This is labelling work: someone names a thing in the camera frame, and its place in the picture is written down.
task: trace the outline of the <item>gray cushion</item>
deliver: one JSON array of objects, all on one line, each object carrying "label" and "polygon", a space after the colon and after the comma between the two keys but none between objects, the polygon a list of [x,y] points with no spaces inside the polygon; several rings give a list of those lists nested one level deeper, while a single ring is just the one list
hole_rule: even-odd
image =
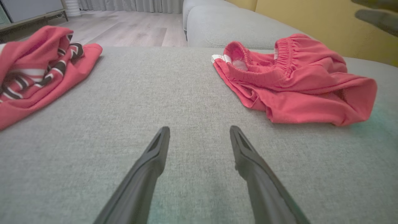
[{"label": "gray cushion", "polygon": [[231,125],[312,223],[398,220],[398,68],[347,59],[378,82],[366,122],[273,124],[219,77],[222,52],[104,48],[85,81],[0,133],[0,223],[91,224],[162,126],[170,147],[148,223],[253,223]]},{"label": "gray cushion", "polygon": [[250,49],[274,48],[280,38],[301,31],[242,8],[196,6],[188,15],[190,47],[225,47],[239,41]]},{"label": "gray cushion", "polygon": [[187,19],[188,19],[188,14],[193,9],[195,6],[223,6],[223,7],[237,7],[236,5],[229,3],[224,0],[184,0],[184,3],[182,5],[182,23],[184,30],[187,30]]}]

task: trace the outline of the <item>gray curtain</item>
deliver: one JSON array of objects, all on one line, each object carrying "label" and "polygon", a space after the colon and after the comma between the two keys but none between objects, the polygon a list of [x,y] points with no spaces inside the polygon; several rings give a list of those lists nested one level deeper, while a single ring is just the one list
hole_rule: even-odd
[{"label": "gray curtain", "polygon": [[80,9],[181,13],[183,0],[78,0]]}]

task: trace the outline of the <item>sofa cushion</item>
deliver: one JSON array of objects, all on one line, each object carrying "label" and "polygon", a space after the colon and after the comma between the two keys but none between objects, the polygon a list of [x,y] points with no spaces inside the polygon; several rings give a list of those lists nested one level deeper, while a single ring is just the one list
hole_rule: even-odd
[{"label": "sofa cushion", "polygon": [[294,33],[303,32],[242,8],[196,6],[187,22],[190,47],[225,47],[239,41],[249,49],[271,50],[277,40]]},{"label": "sofa cushion", "polygon": [[195,6],[223,6],[223,7],[236,7],[236,5],[229,3],[224,0],[184,0],[184,3],[182,5],[182,22],[183,22],[183,28],[186,31],[187,30],[187,19],[188,19],[188,14],[193,9]]},{"label": "sofa cushion", "polygon": [[254,223],[231,125],[311,223],[398,219],[398,68],[346,59],[379,85],[366,122],[273,124],[224,84],[211,64],[222,53],[104,47],[86,80],[0,132],[0,223],[93,223],[162,126],[170,145],[148,223]]}]

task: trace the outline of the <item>wooden floor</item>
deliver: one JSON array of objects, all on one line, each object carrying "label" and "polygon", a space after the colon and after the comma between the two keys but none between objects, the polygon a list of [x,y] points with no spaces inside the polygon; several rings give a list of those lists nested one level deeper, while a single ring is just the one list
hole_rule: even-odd
[{"label": "wooden floor", "polygon": [[182,14],[85,11],[81,17],[56,18],[49,25],[74,31],[72,42],[101,46],[186,47]]}]

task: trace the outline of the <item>patterned red garment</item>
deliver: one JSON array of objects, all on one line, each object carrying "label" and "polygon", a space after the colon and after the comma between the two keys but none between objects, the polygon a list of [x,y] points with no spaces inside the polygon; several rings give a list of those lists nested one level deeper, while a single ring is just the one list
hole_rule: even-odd
[{"label": "patterned red garment", "polygon": [[68,28],[45,26],[26,41],[0,45],[0,130],[89,75],[102,47],[70,43],[72,34]]},{"label": "patterned red garment", "polygon": [[347,73],[340,55],[303,34],[278,40],[274,54],[234,41],[212,61],[243,105],[274,123],[350,125],[369,119],[376,98],[375,80]]}]

